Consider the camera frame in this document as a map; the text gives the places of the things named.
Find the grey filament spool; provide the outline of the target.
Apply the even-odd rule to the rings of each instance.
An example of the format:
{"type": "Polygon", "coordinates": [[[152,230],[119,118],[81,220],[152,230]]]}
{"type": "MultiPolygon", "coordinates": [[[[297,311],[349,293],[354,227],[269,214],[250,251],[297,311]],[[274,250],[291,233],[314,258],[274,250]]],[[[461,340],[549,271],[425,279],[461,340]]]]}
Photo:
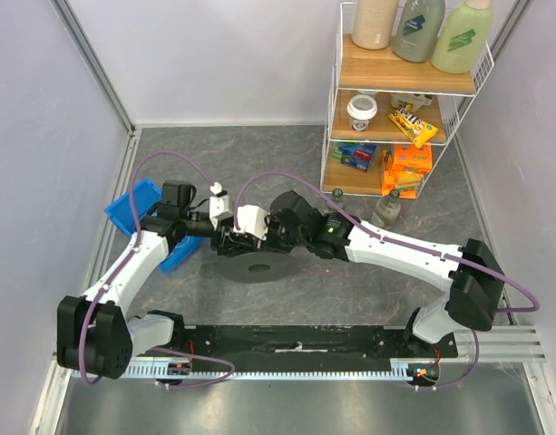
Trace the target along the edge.
{"type": "Polygon", "coordinates": [[[258,251],[224,257],[218,262],[218,270],[233,282],[263,284],[294,275],[298,261],[290,254],[258,251]]]}

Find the blue plastic bin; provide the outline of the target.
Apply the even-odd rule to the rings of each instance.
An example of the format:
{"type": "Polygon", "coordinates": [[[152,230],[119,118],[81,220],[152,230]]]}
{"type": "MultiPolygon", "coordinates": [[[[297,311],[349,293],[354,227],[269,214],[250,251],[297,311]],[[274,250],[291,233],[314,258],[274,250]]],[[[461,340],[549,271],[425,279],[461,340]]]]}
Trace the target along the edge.
{"type": "MultiPolygon", "coordinates": [[[[151,180],[138,181],[133,189],[134,204],[139,218],[144,218],[150,207],[161,199],[161,189],[151,180]]],[[[128,238],[135,232],[135,221],[130,205],[130,195],[125,192],[104,209],[108,219],[128,238]]],[[[163,274],[168,274],[183,263],[204,242],[203,237],[185,237],[172,252],[159,264],[163,274]]]]}

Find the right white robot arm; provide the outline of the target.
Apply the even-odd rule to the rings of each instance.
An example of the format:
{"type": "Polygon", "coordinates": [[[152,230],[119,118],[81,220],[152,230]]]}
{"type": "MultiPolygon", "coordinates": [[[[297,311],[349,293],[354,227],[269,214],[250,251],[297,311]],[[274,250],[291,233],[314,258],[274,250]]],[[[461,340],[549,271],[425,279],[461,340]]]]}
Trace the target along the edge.
{"type": "Polygon", "coordinates": [[[493,327],[502,269],[481,240],[457,246],[400,236],[339,211],[323,214],[293,190],[278,196],[269,210],[241,206],[219,224],[216,248],[224,256],[288,254],[296,247],[323,259],[385,267],[440,289],[442,296],[416,309],[403,333],[403,346],[413,356],[426,355],[459,328],[493,327]]]}

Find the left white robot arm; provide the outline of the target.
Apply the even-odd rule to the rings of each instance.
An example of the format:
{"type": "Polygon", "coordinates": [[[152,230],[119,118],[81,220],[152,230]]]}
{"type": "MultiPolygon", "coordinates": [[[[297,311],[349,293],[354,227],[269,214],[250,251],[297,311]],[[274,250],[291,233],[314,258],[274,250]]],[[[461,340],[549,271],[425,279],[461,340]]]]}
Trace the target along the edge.
{"type": "Polygon", "coordinates": [[[66,296],[56,311],[56,358],[92,386],[118,379],[133,357],[158,348],[167,356],[183,352],[187,340],[181,315],[153,310],[128,322],[134,297],[151,273],[187,236],[214,237],[232,213],[227,191],[210,186],[210,209],[191,208],[195,187],[168,181],[144,217],[135,217],[129,244],[104,275],[80,296],[66,296]]]}

